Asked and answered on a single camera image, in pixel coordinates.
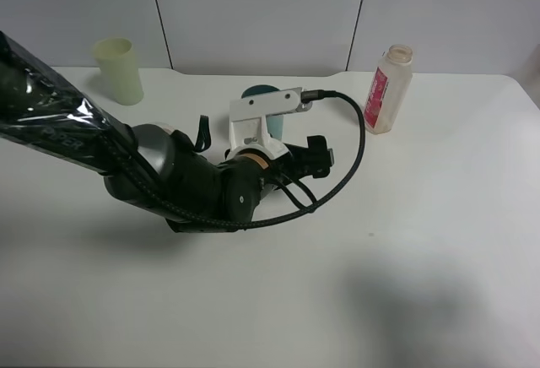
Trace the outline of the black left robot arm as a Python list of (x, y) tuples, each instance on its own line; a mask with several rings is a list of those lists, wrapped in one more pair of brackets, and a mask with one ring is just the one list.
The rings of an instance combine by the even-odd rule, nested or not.
[(231, 232), (271, 191), (326, 177), (333, 152), (320, 135), (283, 143), (269, 117), (308, 111), (301, 88), (233, 100), (229, 149), (219, 164), (202, 116), (196, 140), (156, 124), (129, 126), (7, 36), (1, 39), (1, 135), (93, 170), (114, 198), (164, 217), (175, 232)]

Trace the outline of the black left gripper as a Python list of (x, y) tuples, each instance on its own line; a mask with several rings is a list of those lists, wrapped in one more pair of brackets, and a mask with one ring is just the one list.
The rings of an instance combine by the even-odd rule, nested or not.
[(307, 149), (283, 142), (266, 142), (259, 146), (263, 158), (262, 197), (296, 183), (305, 173), (314, 179), (326, 178), (334, 165), (333, 151), (322, 135), (309, 136)]

